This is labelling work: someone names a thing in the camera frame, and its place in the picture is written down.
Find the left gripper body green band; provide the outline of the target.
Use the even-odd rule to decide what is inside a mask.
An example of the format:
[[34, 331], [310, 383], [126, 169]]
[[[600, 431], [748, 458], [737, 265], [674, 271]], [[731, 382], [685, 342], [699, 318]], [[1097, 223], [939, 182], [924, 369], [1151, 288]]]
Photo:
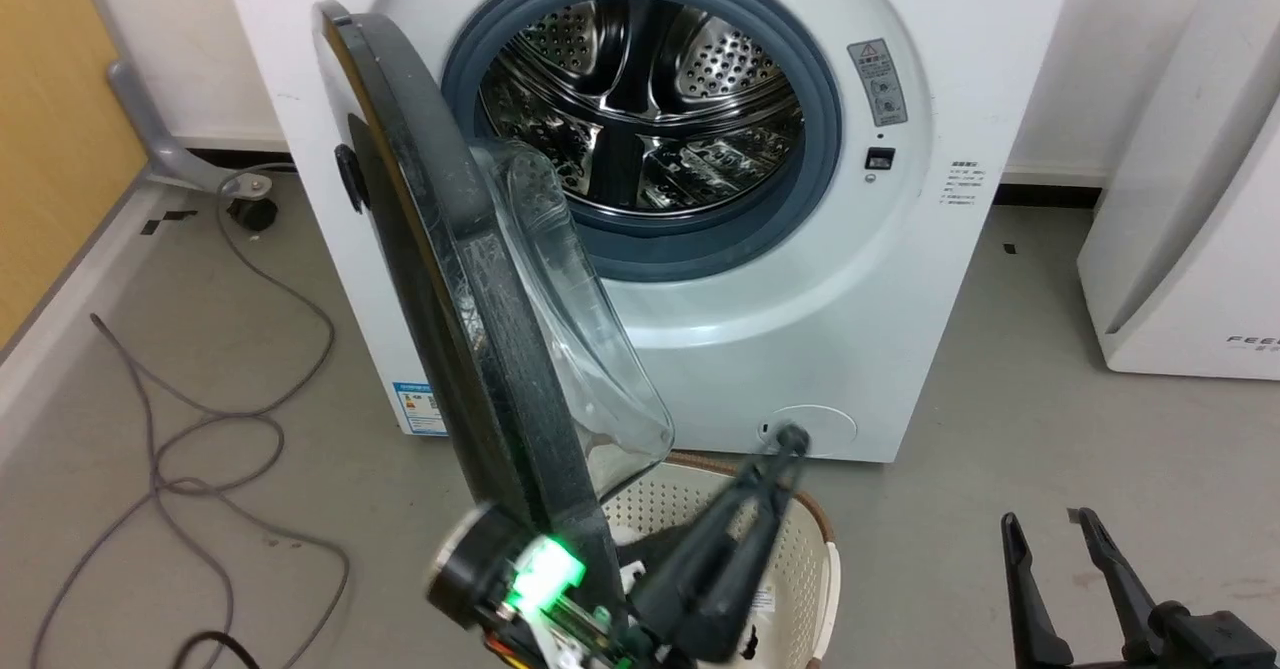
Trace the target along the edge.
[[488, 590], [495, 627], [488, 651], [506, 668], [644, 668], [627, 646], [635, 619], [626, 609], [585, 609], [571, 597], [588, 574], [564, 542], [513, 533], [488, 550]]

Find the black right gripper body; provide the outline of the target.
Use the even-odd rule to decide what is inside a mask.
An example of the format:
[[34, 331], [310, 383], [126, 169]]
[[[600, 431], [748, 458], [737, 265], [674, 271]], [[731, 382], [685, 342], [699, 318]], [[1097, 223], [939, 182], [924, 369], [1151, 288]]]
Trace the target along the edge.
[[1158, 668], [1276, 668], [1277, 650], [1238, 615], [1194, 615], [1176, 601], [1162, 602], [1148, 618], [1161, 640]]

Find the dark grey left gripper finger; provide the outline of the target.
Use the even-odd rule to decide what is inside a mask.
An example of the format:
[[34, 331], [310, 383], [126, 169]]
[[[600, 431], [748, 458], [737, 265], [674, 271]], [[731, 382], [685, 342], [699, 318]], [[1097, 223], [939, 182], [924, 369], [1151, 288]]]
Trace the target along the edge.
[[808, 450], [780, 444], [746, 460], [669, 556], [668, 596], [677, 608], [668, 643], [686, 657], [726, 663], [735, 655]]
[[776, 429], [636, 588], [636, 618], [660, 642], [736, 642], [769, 565], [804, 463], [804, 431]]

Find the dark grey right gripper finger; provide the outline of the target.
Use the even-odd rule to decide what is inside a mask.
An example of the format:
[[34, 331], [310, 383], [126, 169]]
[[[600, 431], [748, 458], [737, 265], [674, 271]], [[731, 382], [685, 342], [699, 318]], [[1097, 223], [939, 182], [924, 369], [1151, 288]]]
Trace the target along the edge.
[[1033, 554], [1014, 513], [1001, 517], [1004, 567], [1015, 668], [1069, 668], [1069, 643], [1057, 636], [1033, 576]]
[[1082, 528], [1091, 560], [1107, 585], [1123, 633], [1123, 660], [1130, 666], [1155, 665], [1164, 647], [1148, 623], [1155, 601], [1096, 510], [1078, 508], [1075, 523]]

